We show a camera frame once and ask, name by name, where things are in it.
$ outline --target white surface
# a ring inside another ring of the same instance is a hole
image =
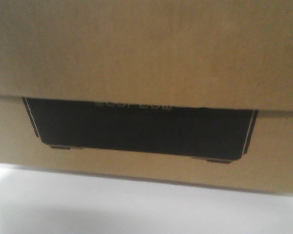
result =
[[[293,197],[0,168],[0,234],[293,234]]]

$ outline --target cardboard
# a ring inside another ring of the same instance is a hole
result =
[[[259,111],[249,151],[220,164],[187,156],[56,150],[35,136],[21,98],[0,97],[0,162],[242,190],[293,193],[293,112]]]
[[[0,94],[290,111],[293,0],[1,0]]]

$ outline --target black rectangular panel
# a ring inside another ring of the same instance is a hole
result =
[[[253,110],[159,107],[24,98],[41,141],[230,162],[246,152]]]

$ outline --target brown cardboard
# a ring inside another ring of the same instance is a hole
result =
[[[0,94],[293,110],[293,0],[1,0]]]
[[[293,193],[293,112],[259,111],[248,153],[231,164],[220,164],[187,156],[51,149],[35,136],[22,99],[0,97],[0,162],[48,170]]]

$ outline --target cardboard box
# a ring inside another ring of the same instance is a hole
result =
[[[52,150],[21,97],[259,114],[248,153],[224,165]],[[0,162],[293,193],[293,0],[1,0]]]
[[[293,112],[259,111],[249,151],[231,164],[188,156],[56,150],[35,136],[21,98],[0,97],[0,162],[48,170],[293,193]]]
[[[293,111],[293,0],[1,0],[0,94]]]

